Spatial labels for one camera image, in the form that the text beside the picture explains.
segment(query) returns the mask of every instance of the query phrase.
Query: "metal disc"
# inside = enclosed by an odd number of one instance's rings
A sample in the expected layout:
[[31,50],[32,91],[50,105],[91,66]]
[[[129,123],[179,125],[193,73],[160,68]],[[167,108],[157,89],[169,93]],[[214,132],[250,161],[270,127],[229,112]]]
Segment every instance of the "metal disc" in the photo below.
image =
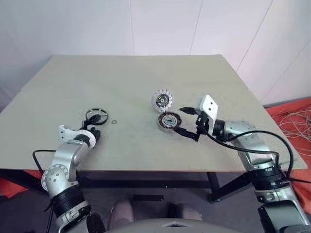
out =
[[158,118],[159,128],[166,133],[172,133],[173,128],[179,127],[180,124],[181,118],[176,113],[163,113]]
[[164,113],[168,111],[173,104],[173,95],[169,90],[158,90],[152,97],[152,106],[158,112]]

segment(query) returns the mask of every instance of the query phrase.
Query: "black table leg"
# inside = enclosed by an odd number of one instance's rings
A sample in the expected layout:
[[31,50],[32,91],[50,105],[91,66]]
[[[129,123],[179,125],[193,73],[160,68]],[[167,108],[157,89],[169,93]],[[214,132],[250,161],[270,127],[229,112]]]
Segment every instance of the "black table leg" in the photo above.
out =
[[41,186],[41,180],[23,170],[0,169],[0,177],[39,193],[47,194]]
[[238,192],[246,190],[252,186],[251,180],[249,178],[248,173],[244,173],[240,175],[238,178],[232,180],[231,182],[227,183],[218,190],[215,190],[210,195],[211,201],[220,201],[225,198],[231,197]]
[[207,177],[210,182],[210,189],[212,190],[212,193],[216,192],[219,189],[216,172],[207,172]]

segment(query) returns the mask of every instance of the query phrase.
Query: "beige tabletop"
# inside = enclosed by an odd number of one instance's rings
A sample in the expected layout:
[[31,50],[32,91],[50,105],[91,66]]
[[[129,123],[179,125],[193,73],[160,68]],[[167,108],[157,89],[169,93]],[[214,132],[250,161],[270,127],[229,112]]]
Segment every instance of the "beige tabletop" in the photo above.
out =
[[[0,114],[0,168],[37,169],[32,151],[57,149],[59,125],[79,129],[87,109],[108,111],[102,137],[81,170],[245,171],[237,152],[206,136],[199,143],[158,129],[159,113],[151,105],[158,89],[174,96],[170,111],[182,127],[195,131],[195,116],[178,109],[197,107],[210,94],[219,105],[218,119],[245,120],[259,130],[285,137],[262,105],[220,55],[208,56],[54,56]],[[261,135],[280,153],[278,139]],[[52,153],[38,159],[46,168]],[[294,151],[294,168],[306,164]]]

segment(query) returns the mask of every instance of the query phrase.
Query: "white wall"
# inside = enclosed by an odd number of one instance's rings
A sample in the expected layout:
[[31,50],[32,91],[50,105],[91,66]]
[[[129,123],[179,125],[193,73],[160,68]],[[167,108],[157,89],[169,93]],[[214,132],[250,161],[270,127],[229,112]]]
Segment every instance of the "white wall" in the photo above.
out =
[[263,103],[311,95],[310,0],[2,0],[0,110],[53,54],[222,54]]

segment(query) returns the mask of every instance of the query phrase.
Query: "black wire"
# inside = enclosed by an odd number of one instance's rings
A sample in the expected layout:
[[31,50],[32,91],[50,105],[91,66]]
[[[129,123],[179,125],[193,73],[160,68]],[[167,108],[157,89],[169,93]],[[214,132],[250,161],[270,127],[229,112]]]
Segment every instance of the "black wire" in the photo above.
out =
[[[37,165],[41,175],[43,175],[43,169],[39,163],[39,161],[37,160],[37,157],[36,157],[36,153],[38,152],[56,152],[56,150],[35,150],[33,152],[33,159],[35,161],[35,164]],[[51,228],[51,223],[52,223],[52,218],[53,218],[53,205],[51,205],[51,209],[50,209],[50,214],[49,214],[49,220],[48,220],[48,224],[47,224],[47,230],[46,230],[46,233],[49,233],[50,231],[50,228]]]
[[228,145],[226,143],[223,143],[222,141],[214,138],[212,135],[210,135],[206,129],[203,129],[205,134],[212,139],[214,142],[217,142],[218,144],[227,147],[229,149],[233,149],[233,150],[237,150],[237,151],[243,151],[243,152],[248,152],[248,153],[254,153],[254,154],[274,154],[276,156],[276,164],[278,165],[278,161],[279,161],[279,153],[275,152],[275,151],[267,151],[267,150],[250,150],[250,149],[245,149],[245,148],[240,148],[240,147],[235,147],[235,146],[231,146]]
[[52,219],[53,219],[53,206],[51,205],[50,215],[49,215],[49,220],[48,220],[48,225],[47,225],[46,233],[49,233],[49,231],[50,231]]
[[35,151],[33,152],[33,159],[34,159],[34,161],[35,161],[35,164],[37,165],[37,167],[38,167],[38,169],[39,169],[41,175],[43,175],[43,173],[44,173],[44,172],[43,172],[43,169],[42,169],[42,167],[41,167],[39,161],[37,160],[37,157],[35,156],[35,154],[38,153],[38,152],[56,152],[56,150],[35,150]]
[[293,151],[292,151],[290,145],[287,143],[287,141],[285,141],[281,136],[277,135],[276,133],[265,131],[265,130],[251,130],[251,131],[247,131],[247,132],[241,133],[239,135],[236,135],[234,137],[231,137],[227,141],[230,142],[230,141],[232,141],[234,139],[237,139],[238,137],[241,137],[241,136],[249,134],[249,133],[266,133],[266,134],[270,134],[270,135],[272,135],[274,137],[277,137],[279,140],[281,140],[285,144],[285,146],[286,146],[286,148],[287,148],[287,150],[288,150],[288,152],[290,154],[290,163],[289,163],[288,169],[287,169],[287,178],[290,178],[290,175],[291,175],[291,172],[292,172],[292,169],[293,169],[293,166],[294,166]]
[[[211,139],[214,140],[215,142],[217,142],[217,143],[218,143],[218,142],[221,142],[221,141],[218,141],[217,139],[215,139],[214,137],[212,137],[210,134],[208,134],[207,131],[205,131],[205,133],[208,135],[209,138],[211,138]],[[265,130],[252,130],[252,131],[247,131],[247,132],[238,134],[238,135],[236,135],[236,136],[234,136],[234,137],[231,137],[231,138],[229,138],[229,139],[227,140],[227,142],[230,142],[230,141],[232,141],[232,140],[234,140],[234,139],[237,139],[238,137],[241,137],[241,136],[246,135],[246,134],[249,134],[249,133],[266,133],[266,134],[270,134],[270,135],[272,135],[272,136],[275,136],[275,137],[277,137],[279,140],[281,140],[281,141],[285,144],[285,146],[286,146],[286,148],[287,148],[287,150],[288,150],[288,152],[289,152],[289,154],[290,154],[290,164],[289,164],[288,169],[287,169],[287,178],[288,178],[290,181],[293,181],[293,182],[311,183],[311,182],[305,181],[305,180],[299,180],[299,179],[295,179],[295,178],[290,178],[291,171],[292,171],[293,166],[294,166],[294,155],[293,155],[293,151],[292,151],[290,145],[287,143],[287,141],[285,141],[284,138],[282,138],[281,136],[277,135],[276,133],[269,132],[269,131],[265,131]],[[223,145],[223,144],[224,144],[226,147],[229,146],[229,145],[227,145],[227,144],[221,142],[221,145]],[[279,156],[276,156],[276,164],[277,164],[277,165],[278,165],[278,159],[279,159]]]
[[304,180],[295,179],[295,178],[290,178],[290,181],[293,181],[293,182],[302,182],[302,183],[311,183],[310,181],[304,181]]

